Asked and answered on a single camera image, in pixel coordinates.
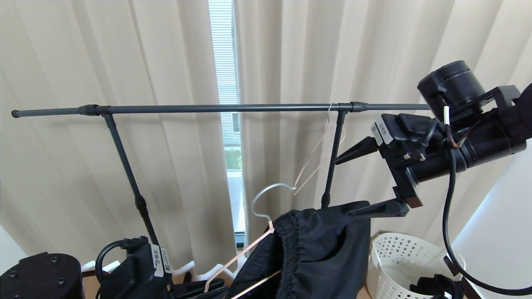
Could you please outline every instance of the horizontal bar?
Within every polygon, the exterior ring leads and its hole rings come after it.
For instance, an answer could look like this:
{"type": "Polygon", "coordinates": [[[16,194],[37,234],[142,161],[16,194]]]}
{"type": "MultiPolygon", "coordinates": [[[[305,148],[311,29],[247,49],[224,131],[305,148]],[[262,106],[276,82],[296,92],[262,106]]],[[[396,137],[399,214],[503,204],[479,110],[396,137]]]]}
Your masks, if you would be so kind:
{"type": "Polygon", "coordinates": [[[98,106],[41,110],[13,110],[15,118],[46,115],[102,115],[132,113],[202,113],[202,112],[282,112],[282,111],[347,111],[366,110],[428,110],[426,104],[368,104],[350,102],[339,104],[239,104],[239,105],[159,105],[159,106],[98,106]]]}

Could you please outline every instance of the barcode label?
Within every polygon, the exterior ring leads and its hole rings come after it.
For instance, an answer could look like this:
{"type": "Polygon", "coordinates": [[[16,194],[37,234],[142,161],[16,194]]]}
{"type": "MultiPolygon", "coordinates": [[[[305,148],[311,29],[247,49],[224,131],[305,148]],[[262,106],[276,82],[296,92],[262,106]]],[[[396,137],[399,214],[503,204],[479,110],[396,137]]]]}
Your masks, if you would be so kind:
{"type": "Polygon", "coordinates": [[[159,250],[159,246],[155,244],[150,244],[152,246],[152,259],[153,259],[153,276],[157,277],[163,277],[164,276],[164,270],[163,270],[163,262],[161,259],[161,251],[159,250]]]}
{"type": "Polygon", "coordinates": [[[163,256],[164,272],[172,273],[172,268],[170,267],[170,259],[168,258],[168,251],[166,251],[166,248],[161,247],[161,255],[163,256]]]}
{"type": "Polygon", "coordinates": [[[377,146],[381,145],[383,143],[383,138],[380,136],[379,129],[377,129],[376,124],[371,125],[371,132],[377,141],[377,146]]]}
{"type": "Polygon", "coordinates": [[[379,129],[380,135],[383,137],[384,143],[390,144],[390,142],[392,142],[394,138],[390,135],[390,132],[388,132],[388,128],[386,128],[386,125],[384,124],[383,117],[379,117],[375,124],[379,129]]]}

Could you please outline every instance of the perforated plastic basket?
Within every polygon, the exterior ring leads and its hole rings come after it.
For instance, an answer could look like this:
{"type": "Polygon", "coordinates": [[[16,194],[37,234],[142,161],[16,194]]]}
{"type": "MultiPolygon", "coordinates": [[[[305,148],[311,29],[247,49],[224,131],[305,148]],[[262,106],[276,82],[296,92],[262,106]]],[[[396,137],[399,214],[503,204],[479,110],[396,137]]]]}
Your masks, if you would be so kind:
{"type": "MultiPolygon", "coordinates": [[[[430,299],[432,296],[410,291],[420,277],[441,274],[455,281],[443,258],[447,251],[420,238],[388,232],[372,242],[367,287],[373,299],[430,299]]],[[[463,258],[456,257],[465,268],[463,258]]]]}

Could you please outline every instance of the clothes rack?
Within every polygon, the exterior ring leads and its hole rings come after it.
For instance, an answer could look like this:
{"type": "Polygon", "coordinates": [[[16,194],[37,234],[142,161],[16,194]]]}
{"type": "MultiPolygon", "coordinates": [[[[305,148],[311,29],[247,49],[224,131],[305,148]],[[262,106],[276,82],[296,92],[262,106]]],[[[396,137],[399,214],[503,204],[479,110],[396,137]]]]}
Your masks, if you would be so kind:
{"type": "Polygon", "coordinates": [[[204,113],[204,112],[305,112],[305,111],[337,111],[336,131],[332,144],[331,159],[325,191],[321,198],[321,208],[328,207],[330,203],[330,190],[333,183],[335,169],[334,160],[338,155],[338,147],[345,116],[350,112],[363,112],[368,110],[428,110],[425,104],[368,104],[363,102],[337,103],[337,104],[238,104],[238,105],[160,105],[160,106],[99,106],[95,104],[84,105],[78,108],[57,108],[39,110],[13,110],[11,115],[14,118],[36,117],[48,115],[72,115],[81,114],[88,116],[102,116],[109,128],[118,156],[129,184],[135,196],[135,206],[140,216],[144,220],[144,225],[153,244],[158,245],[157,236],[149,218],[146,200],[142,197],[138,189],[135,176],[129,164],[129,160],[124,150],[122,140],[117,131],[113,114],[135,114],[135,113],[204,113]]]}

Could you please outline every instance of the curtain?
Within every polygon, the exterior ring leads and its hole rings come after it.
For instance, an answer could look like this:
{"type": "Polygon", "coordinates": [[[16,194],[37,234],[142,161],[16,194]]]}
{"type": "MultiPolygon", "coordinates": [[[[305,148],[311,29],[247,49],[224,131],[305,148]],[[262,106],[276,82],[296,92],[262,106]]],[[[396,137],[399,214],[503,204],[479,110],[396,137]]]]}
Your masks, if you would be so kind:
{"type": "MultiPolygon", "coordinates": [[[[429,72],[464,60],[486,90],[532,81],[532,2],[523,1],[235,1],[239,99],[253,103],[423,103],[416,86],[429,72]]],[[[350,113],[342,153],[382,112],[350,113]]],[[[430,115],[428,111],[416,114],[430,115]]],[[[329,127],[336,113],[329,113],[329,127]]],[[[246,208],[264,186],[293,184],[327,125],[326,112],[241,113],[246,208]]],[[[276,218],[319,208],[334,130],[311,158],[293,196],[273,189],[257,203],[276,218]]],[[[454,238],[493,186],[509,157],[458,175],[450,215],[454,238]]],[[[448,177],[417,188],[423,207],[406,218],[373,219],[372,233],[395,231],[441,245],[448,177]]],[[[394,198],[378,153],[336,167],[331,206],[394,198]]],[[[248,213],[250,240],[265,222],[248,213]]]]}
{"type": "MultiPolygon", "coordinates": [[[[2,226],[28,254],[81,263],[114,240],[146,235],[102,118],[10,111],[217,104],[207,1],[6,1],[0,36],[2,226]]],[[[234,256],[220,115],[115,120],[173,267],[194,260],[203,272],[234,256]]]]}

